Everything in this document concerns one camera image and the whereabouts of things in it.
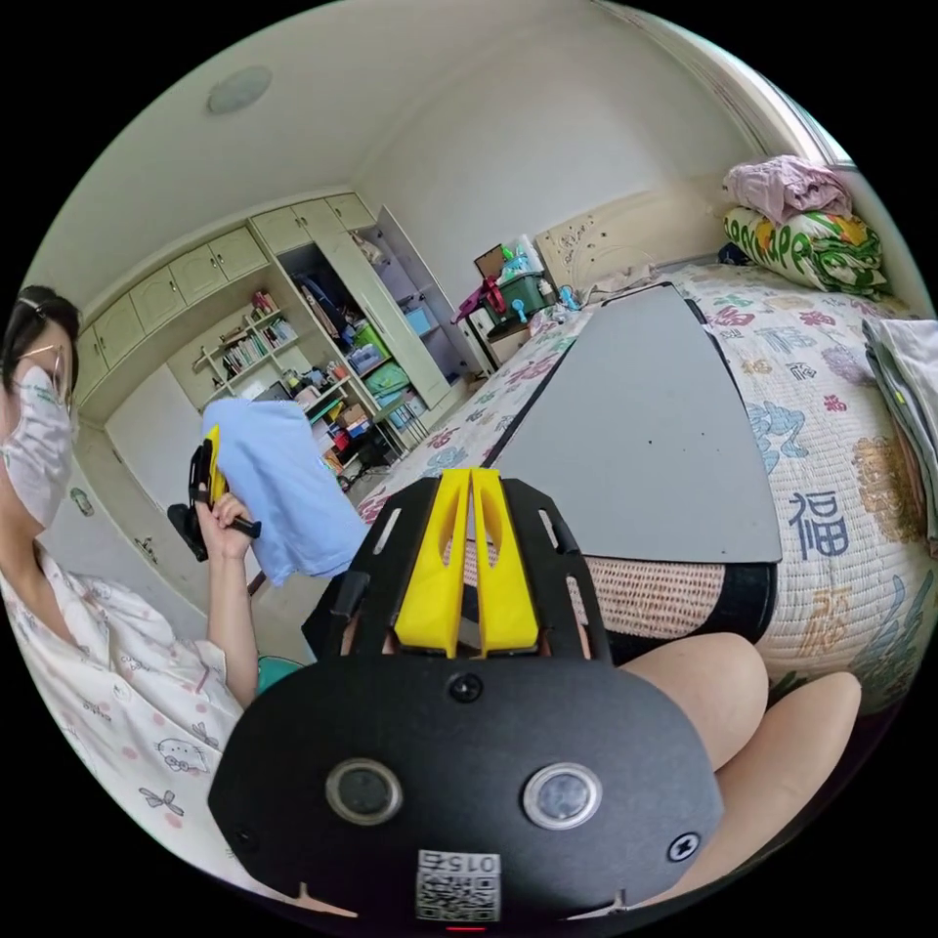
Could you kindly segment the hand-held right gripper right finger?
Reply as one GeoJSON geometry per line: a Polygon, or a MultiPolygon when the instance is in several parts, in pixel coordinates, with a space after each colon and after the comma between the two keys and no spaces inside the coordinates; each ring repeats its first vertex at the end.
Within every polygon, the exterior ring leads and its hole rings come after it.
{"type": "Polygon", "coordinates": [[[539,625],[505,487],[493,469],[473,468],[470,479],[482,656],[527,654],[539,625]]]}

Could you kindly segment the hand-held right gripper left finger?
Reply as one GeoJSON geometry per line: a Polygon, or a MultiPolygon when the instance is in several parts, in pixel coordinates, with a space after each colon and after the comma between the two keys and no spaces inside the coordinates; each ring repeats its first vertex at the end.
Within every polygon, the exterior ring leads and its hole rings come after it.
{"type": "Polygon", "coordinates": [[[395,635],[404,650],[454,656],[462,618],[470,470],[446,470],[435,482],[395,635]]]}

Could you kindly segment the person's left hand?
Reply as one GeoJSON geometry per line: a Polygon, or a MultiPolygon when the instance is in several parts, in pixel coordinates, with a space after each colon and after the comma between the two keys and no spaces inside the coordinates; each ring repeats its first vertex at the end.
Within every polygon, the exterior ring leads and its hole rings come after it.
{"type": "Polygon", "coordinates": [[[235,521],[252,521],[245,506],[232,493],[218,498],[209,507],[203,501],[195,503],[196,517],[210,564],[244,562],[251,537],[235,529],[235,521]]]}

